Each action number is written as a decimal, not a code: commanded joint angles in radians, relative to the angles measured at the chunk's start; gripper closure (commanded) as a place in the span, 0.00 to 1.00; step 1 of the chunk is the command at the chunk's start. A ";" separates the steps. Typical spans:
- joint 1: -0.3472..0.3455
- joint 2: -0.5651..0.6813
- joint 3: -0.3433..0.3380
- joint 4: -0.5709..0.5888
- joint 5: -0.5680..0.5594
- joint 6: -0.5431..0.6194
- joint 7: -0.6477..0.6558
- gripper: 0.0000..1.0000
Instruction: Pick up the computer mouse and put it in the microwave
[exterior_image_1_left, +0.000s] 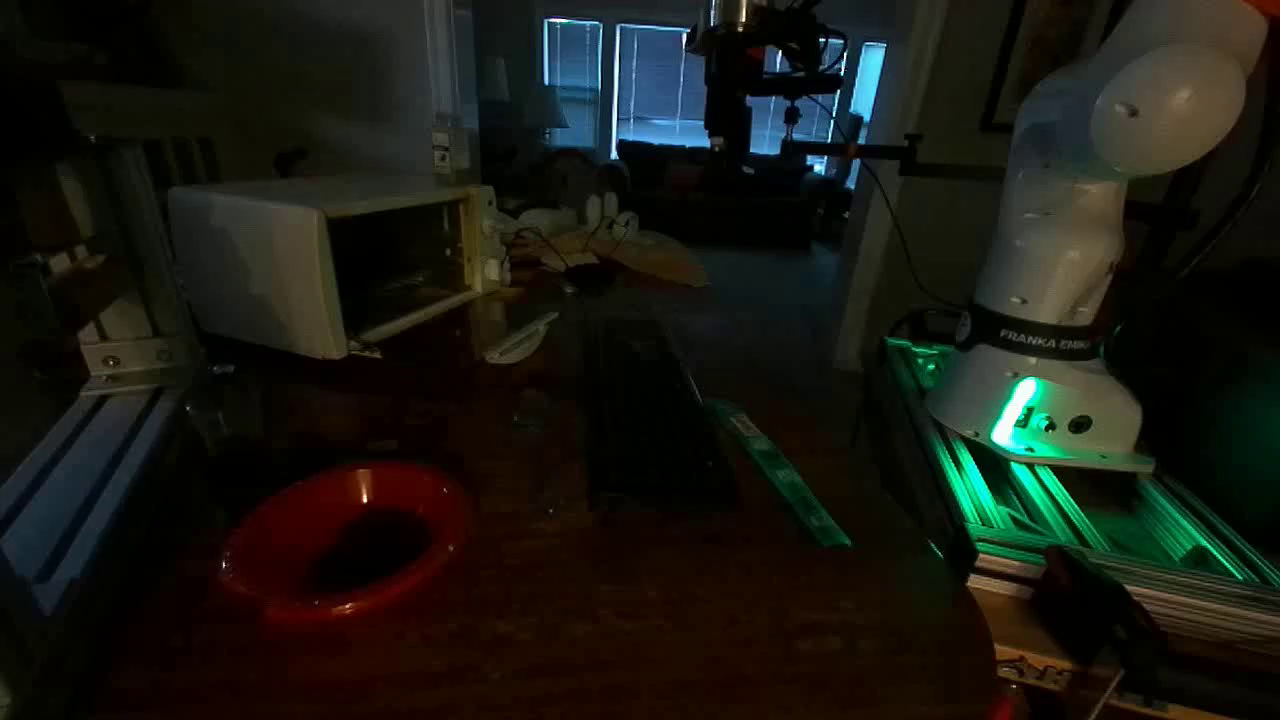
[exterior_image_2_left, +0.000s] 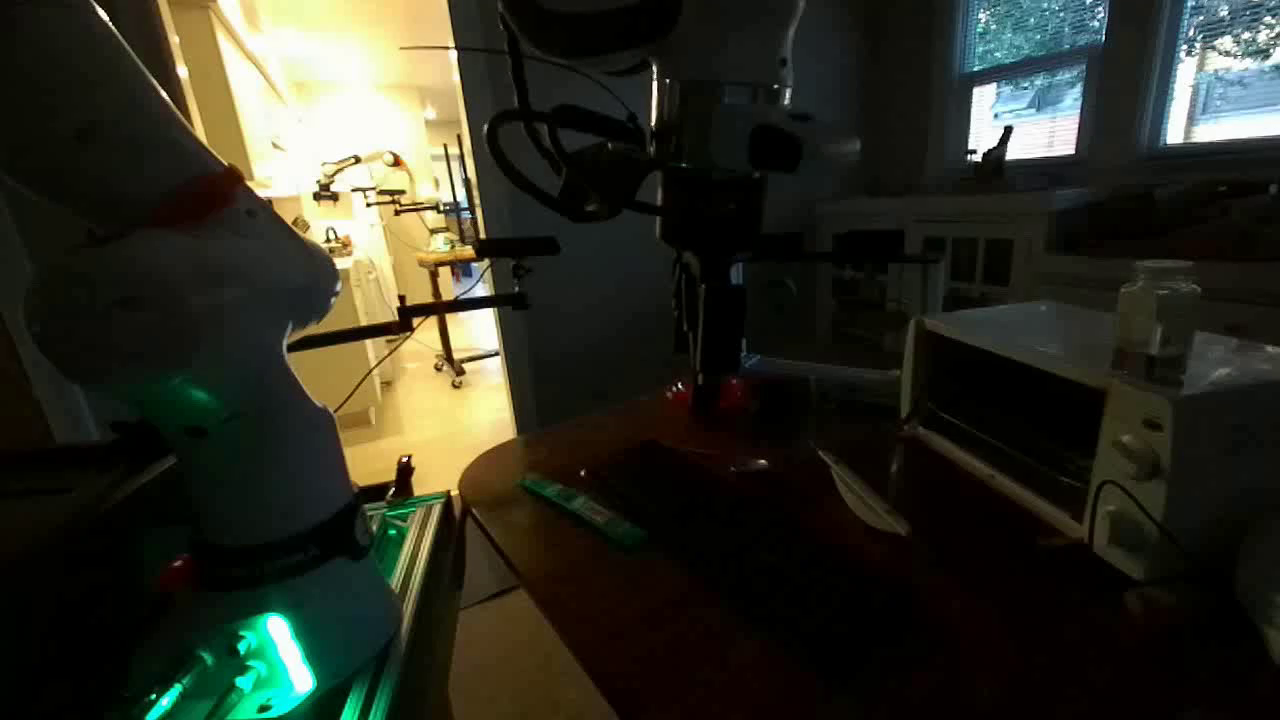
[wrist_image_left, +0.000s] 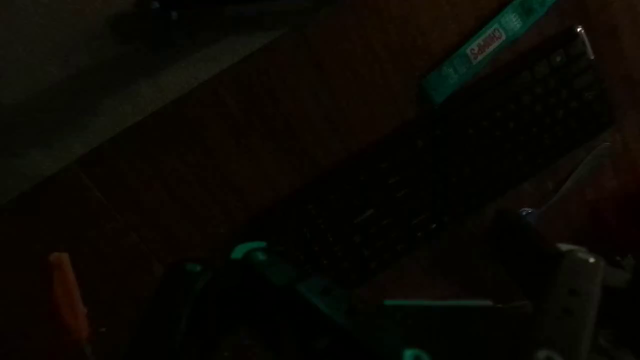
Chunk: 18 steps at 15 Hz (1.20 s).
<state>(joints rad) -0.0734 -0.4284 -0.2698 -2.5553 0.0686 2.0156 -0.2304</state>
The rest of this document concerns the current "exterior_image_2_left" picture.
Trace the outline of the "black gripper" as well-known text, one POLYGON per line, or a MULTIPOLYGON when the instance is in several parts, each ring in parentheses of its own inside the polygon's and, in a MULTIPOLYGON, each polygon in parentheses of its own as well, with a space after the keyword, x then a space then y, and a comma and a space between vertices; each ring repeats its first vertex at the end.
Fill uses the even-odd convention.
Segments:
POLYGON ((804 141, 779 86, 664 86, 657 99, 658 240, 693 288, 693 379, 741 372, 749 249, 764 237, 764 185, 794 171, 804 141))

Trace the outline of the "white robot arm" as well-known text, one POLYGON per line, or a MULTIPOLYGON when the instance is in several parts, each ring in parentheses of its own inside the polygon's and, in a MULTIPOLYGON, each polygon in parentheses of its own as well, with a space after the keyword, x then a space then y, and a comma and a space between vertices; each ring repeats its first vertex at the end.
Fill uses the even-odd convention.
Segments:
MULTIPOLYGON (((638 61, 678 99, 657 127, 580 127, 512 106, 548 153, 535 200, 574 226, 657 190, 683 232, 712 191, 764 171, 723 153, 730 126, 770 134, 804 0, 501 0, 518 47, 638 61)), ((311 720, 385 659, 407 612, 385 577, 332 417, 289 353, 336 291, 336 264, 195 141, 96 0, 0 0, 0 170, 82 216, 96 237, 56 256, 27 295, 34 347, 68 379, 130 408, 182 467, 195 597, 140 656, 140 720, 311 720)))

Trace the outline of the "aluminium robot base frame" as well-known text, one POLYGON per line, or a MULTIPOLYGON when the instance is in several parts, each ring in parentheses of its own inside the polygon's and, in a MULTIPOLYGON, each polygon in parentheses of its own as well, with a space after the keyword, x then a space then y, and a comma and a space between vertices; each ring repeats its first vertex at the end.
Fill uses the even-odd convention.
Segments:
POLYGON ((453 501, 380 501, 358 524, 358 560, 182 597, 130 659, 122 720, 448 720, 453 501))

